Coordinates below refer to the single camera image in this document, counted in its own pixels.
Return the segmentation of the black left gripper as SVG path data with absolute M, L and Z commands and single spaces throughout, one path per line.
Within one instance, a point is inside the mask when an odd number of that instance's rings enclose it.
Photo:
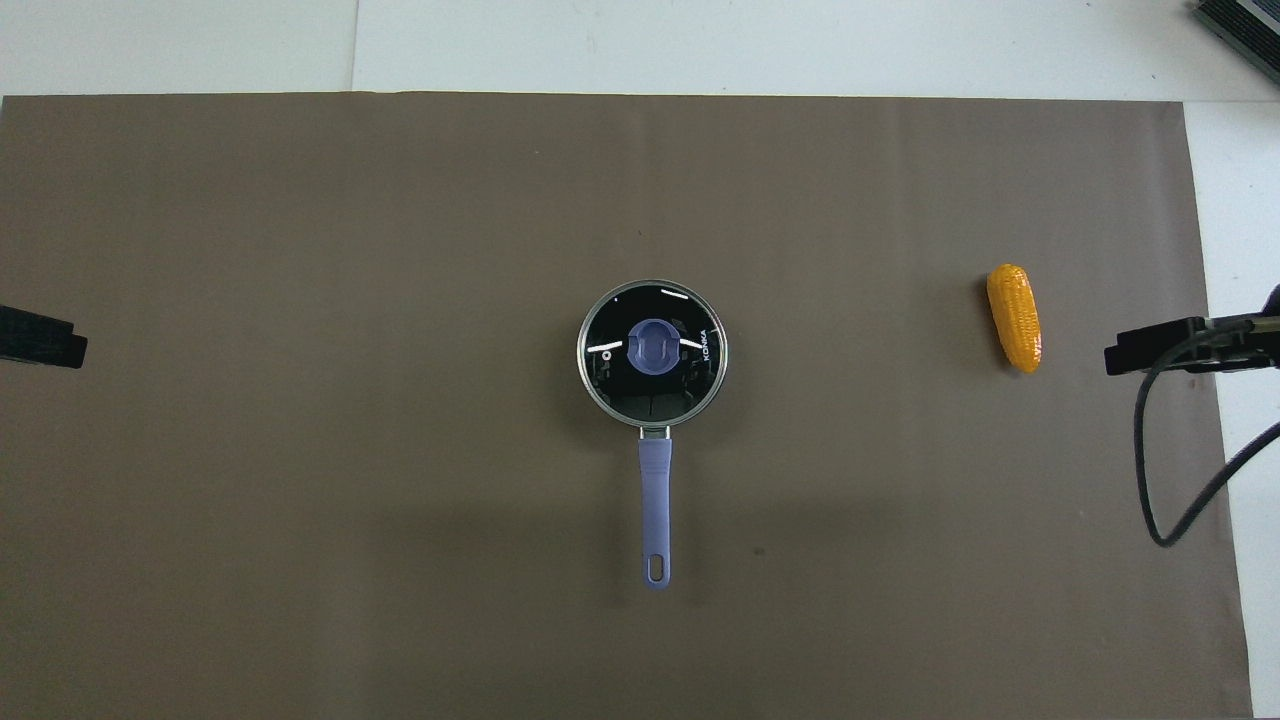
M 74 324 L 37 313 L 1 306 L 1 359 L 20 361 L 22 331 L 28 338 L 22 361 L 45 366 L 81 369 L 88 340 L 74 334 Z

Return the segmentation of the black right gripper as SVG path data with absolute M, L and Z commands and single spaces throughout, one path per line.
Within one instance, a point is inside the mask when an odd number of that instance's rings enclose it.
M 1277 368 L 1279 364 L 1279 286 L 1254 313 L 1226 316 L 1184 316 L 1116 334 L 1116 342 L 1103 350 L 1107 375 L 1187 370 L 1203 363 L 1203 348 L 1190 346 L 1178 355 L 1172 347 L 1201 331 L 1234 331 L 1215 336 L 1208 345 L 1206 373 L 1231 373 Z

